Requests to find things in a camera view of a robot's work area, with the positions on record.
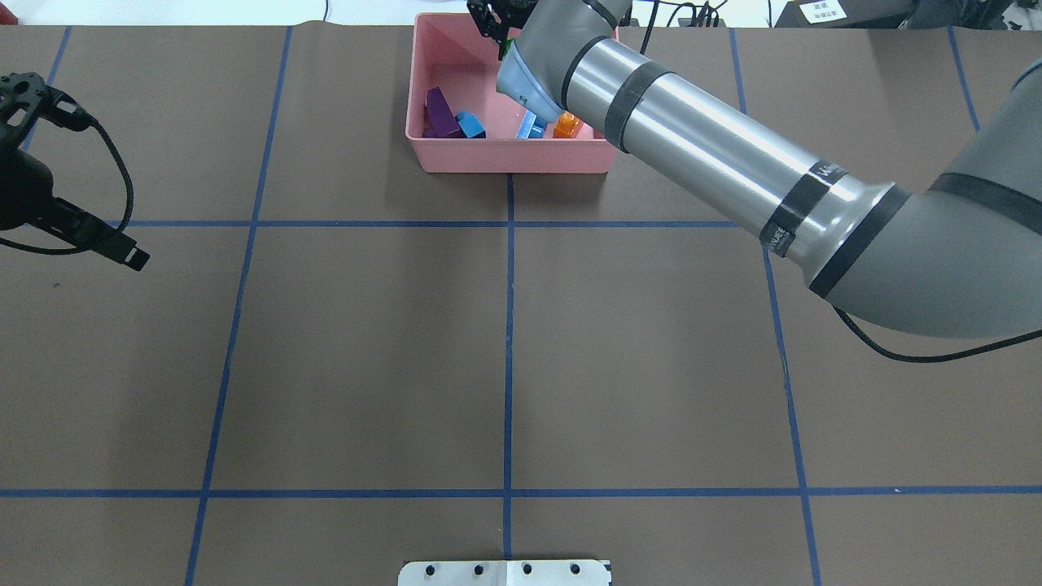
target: orange block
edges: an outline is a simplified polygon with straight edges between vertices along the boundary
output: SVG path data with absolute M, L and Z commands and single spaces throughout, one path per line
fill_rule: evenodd
M 582 127 L 582 121 L 575 118 L 575 115 L 566 112 L 561 115 L 557 119 L 557 123 L 553 126 L 553 138 L 554 139 L 574 139 L 576 135 L 579 133 L 579 128 Z

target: building block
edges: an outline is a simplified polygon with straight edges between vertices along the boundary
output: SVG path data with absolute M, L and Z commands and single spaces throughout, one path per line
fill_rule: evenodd
M 466 109 L 460 111 L 460 114 L 456 115 L 456 122 L 460 123 L 460 128 L 463 129 L 464 136 L 468 139 L 483 139 L 486 137 L 481 121 Z
M 579 133 L 580 128 L 582 128 L 582 121 L 574 114 L 566 112 L 561 115 L 557 123 L 553 126 L 553 138 L 574 139 Z
M 455 121 L 449 102 L 442 94 L 441 88 L 431 88 L 427 91 L 427 119 L 435 128 L 435 133 L 439 139 L 462 139 L 463 129 Z
M 525 112 L 518 126 L 517 138 L 519 139 L 541 139 L 546 131 L 546 120 L 536 116 L 534 112 Z

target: blue tape line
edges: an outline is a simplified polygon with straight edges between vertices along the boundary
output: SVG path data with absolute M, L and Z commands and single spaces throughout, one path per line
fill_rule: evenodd
M 388 489 L 388 490 L 210 490 L 210 498 L 341 498 L 341 499 L 396 499 L 396 498 L 501 498 L 503 491 L 490 489 Z
M 735 222 L 699 221 L 521 221 L 519 228 L 737 228 Z
M 118 225 L 119 220 L 106 221 Z M 135 227 L 246 227 L 250 220 L 130 220 Z M 257 227 L 287 228 L 505 228 L 502 221 L 433 221 L 433 220 L 258 220 Z M 729 221 L 515 221 L 515 228 L 737 228 Z
M 799 496 L 799 488 L 525 488 L 515 498 L 664 498 L 715 496 Z
M 347 227 L 347 228 L 502 228 L 506 222 L 445 222 L 426 220 L 260 220 L 263 227 Z
M 0 498 L 199 498 L 198 490 L 129 488 L 0 488 Z
M 853 486 L 808 488 L 811 496 L 901 496 L 922 494 L 1042 494 L 1042 486 Z
M 742 62 L 738 57 L 738 35 L 734 28 L 727 29 L 730 35 L 730 60 L 735 64 L 735 83 L 738 87 L 738 107 L 742 114 L 748 115 L 745 104 L 745 84 L 742 82 Z
M 113 220 L 105 222 L 110 226 L 118 226 L 119 221 Z M 131 227 L 164 227 L 164 228 L 176 228 L 176 227 L 247 227 L 251 225 L 252 222 L 249 220 L 130 220 L 127 224 Z
M 188 569 L 184 575 L 184 585 L 191 586 L 195 581 L 196 562 L 199 558 L 199 545 L 202 542 L 202 529 L 206 519 L 206 504 L 210 482 L 214 478 L 214 461 L 217 458 L 217 445 L 221 437 L 221 421 L 224 417 L 224 405 L 228 395 L 228 381 L 231 377 L 231 357 L 235 350 L 239 336 L 239 322 L 242 317 L 243 294 L 246 291 L 246 280 L 249 277 L 250 262 L 253 257 L 253 243 L 256 238 L 257 223 L 260 217 L 260 204 L 264 201 L 265 181 L 268 176 L 268 163 L 271 157 L 271 145 L 275 139 L 275 124 L 278 121 L 278 104 L 282 95 L 282 83 L 286 80 L 286 64 L 290 56 L 290 42 L 293 39 L 293 27 L 286 27 L 286 39 L 282 42 L 282 58 L 278 66 L 278 80 L 275 82 L 275 97 L 272 100 L 271 118 L 268 121 L 268 137 L 265 140 L 264 155 L 260 160 L 260 173 L 257 177 L 257 191 L 253 200 L 253 214 L 250 217 L 250 233 L 246 240 L 246 253 L 243 258 L 243 269 L 239 276 L 239 291 L 235 294 L 235 308 L 231 317 L 231 332 L 228 335 L 228 346 L 224 355 L 224 371 L 221 374 L 221 389 L 217 396 L 217 408 L 214 411 L 214 426 L 209 435 L 209 449 L 206 453 L 206 466 L 203 470 L 202 494 L 199 496 L 199 509 L 196 512 L 195 531 L 192 534 L 192 547 L 189 552 Z
M 981 122 L 976 117 L 976 108 L 973 107 L 973 98 L 970 96 L 970 87 L 966 82 L 966 72 L 963 70 L 963 58 L 959 54 L 959 43 L 956 41 L 956 29 L 948 25 L 948 42 L 951 44 L 951 56 L 956 59 L 956 70 L 959 72 L 959 82 L 963 86 L 963 98 L 966 99 L 966 109 L 970 113 L 970 122 L 973 129 L 981 129 Z
M 503 559 L 513 556 L 511 534 L 514 488 L 514 267 L 515 267 L 514 174 L 506 175 L 506 360 L 503 375 Z
M 212 489 L 208 498 L 700 498 L 800 496 L 798 487 L 767 488 L 498 488 L 435 489 Z M 1042 494 L 1042 485 L 927 485 L 810 487 L 810 496 Z M 199 498 L 201 490 L 126 488 L 2 488 L 0 498 Z
M 742 60 L 738 50 L 738 35 L 735 29 L 730 33 L 730 54 L 735 64 L 735 83 L 738 88 L 738 103 L 742 114 L 748 115 L 745 101 L 745 88 L 742 81 Z M 799 500 L 803 510 L 803 530 L 807 533 L 807 552 L 811 562 L 811 578 L 814 586 L 821 586 L 821 565 L 818 561 L 818 539 L 814 534 L 814 517 L 811 512 L 811 497 L 807 491 L 807 472 L 803 468 L 803 450 L 799 441 L 799 425 L 796 420 L 796 402 L 792 395 L 792 379 L 789 375 L 789 357 L 785 349 L 785 335 L 782 329 L 782 316 L 778 311 L 777 291 L 774 287 L 774 271 L 767 249 L 762 250 L 764 258 L 764 273 L 767 279 L 767 292 L 771 302 L 771 315 L 774 321 L 774 338 L 782 360 L 782 373 L 785 383 L 786 404 L 789 412 L 789 434 L 792 438 L 792 451 L 796 461 L 796 480 L 799 484 Z
M 789 372 L 789 356 L 785 349 L 785 333 L 782 329 L 782 314 L 778 310 L 777 290 L 774 287 L 774 269 L 767 249 L 764 255 L 764 271 L 767 275 L 767 292 L 771 300 L 771 315 L 774 321 L 774 337 L 782 359 L 785 379 L 785 397 L 789 411 L 789 434 L 792 437 L 792 451 L 796 459 L 796 481 L 799 483 L 800 506 L 803 509 L 803 529 L 807 532 L 807 550 L 811 558 L 811 577 L 815 586 L 821 586 L 821 565 L 818 561 L 818 540 L 814 534 L 814 518 L 811 513 L 811 497 L 807 490 L 807 470 L 803 467 L 803 448 L 799 441 L 799 424 L 796 419 L 796 401 L 792 395 L 792 377 Z
M 67 26 L 65 34 L 61 35 L 61 43 L 58 45 L 58 52 L 54 55 L 54 63 L 51 64 L 51 71 L 47 74 L 47 84 L 53 86 L 54 78 L 58 75 L 58 67 L 61 65 L 61 57 L 65 56 L 65 49 L 69 45 L 69 38 L 72 36 L 72 26 Z M 22 150 L 29 152 L 29 146 L 32 145 L 32 137 L 36 133 L 36 126 L 33 125 L 29 128 L 29 133 L 25 137 L 25 142 L 22 143 Z

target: purple block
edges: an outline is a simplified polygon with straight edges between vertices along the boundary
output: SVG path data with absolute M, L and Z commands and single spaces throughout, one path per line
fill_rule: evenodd
M 463 130 L 456 122 L 449 102 L 445 100 L 441 88 L 431 88 L 427 92 L 427 119 L 435 127 L 435 133 L 440 139 L 462 139 Z

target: plastic tray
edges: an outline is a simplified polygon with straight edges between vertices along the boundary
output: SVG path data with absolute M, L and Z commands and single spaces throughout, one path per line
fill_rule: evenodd
M 469 14 L 421 14 L 413 32 L 405 137 L 429 173 L 606 173 L 618 150 L 585 124 L 574 139 L 516 139 L 524 108 L 496 93 L 498 48 Z M 452 112 L 467 109 L 485 139 L 424 139 L 427 91 L 441 87 Z

